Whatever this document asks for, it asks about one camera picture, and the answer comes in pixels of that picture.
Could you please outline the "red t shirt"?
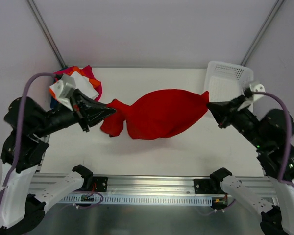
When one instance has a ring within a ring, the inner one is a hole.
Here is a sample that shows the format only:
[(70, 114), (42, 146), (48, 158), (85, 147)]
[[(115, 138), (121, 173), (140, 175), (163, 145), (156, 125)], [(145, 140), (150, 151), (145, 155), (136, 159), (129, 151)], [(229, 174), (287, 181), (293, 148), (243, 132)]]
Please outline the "red t shirt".
[(208, 111), (209, 92), (195, 94), (181, 89), (150, 92), (132, 105), (114, 99), (116, 112), (101, 125), (102, 132), (117, 137), (126, 127), (132, 139), (154, 140), (176, 136), (194, 125)]

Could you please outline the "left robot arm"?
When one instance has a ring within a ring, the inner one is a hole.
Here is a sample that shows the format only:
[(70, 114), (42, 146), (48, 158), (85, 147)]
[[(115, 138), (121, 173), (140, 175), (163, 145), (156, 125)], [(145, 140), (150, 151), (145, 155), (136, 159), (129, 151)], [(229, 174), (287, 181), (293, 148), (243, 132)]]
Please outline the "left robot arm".
[(113, 113), (114, 108), (88, 98), (80, 90), (70, 93), (69, 107), (57, 104), (46, 111), (27, 96), (10, 104), (4, 121), (12, 132), (1, 153), (0, 235), (22, 235), (33, 230), (63, 197), (92, 188), (92, 171), (78, 165), (40, 193), (29, 193), (31, 180), (49, 147), (44, 137), (75, 124), (89, 132)]

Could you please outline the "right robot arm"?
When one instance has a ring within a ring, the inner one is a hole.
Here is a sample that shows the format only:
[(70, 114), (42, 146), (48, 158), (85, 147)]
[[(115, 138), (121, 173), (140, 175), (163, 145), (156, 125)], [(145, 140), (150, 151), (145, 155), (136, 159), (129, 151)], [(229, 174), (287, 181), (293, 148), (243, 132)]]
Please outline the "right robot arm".
[(245, 187), (229, 170), (220, 168), (210, 175), (210, 190), (233, 197), (260, 222), (266, 235), (294, 235), (294, 147), (291, 139), (294, 122), (284, 103), (270, 110), (261, 120), (242, 107), (243, 95), (226, 102), (209, 102), (219, 128), (233, 126), (258, 153), (257, 160), (271, 181), (278, 205), (274, 205)]

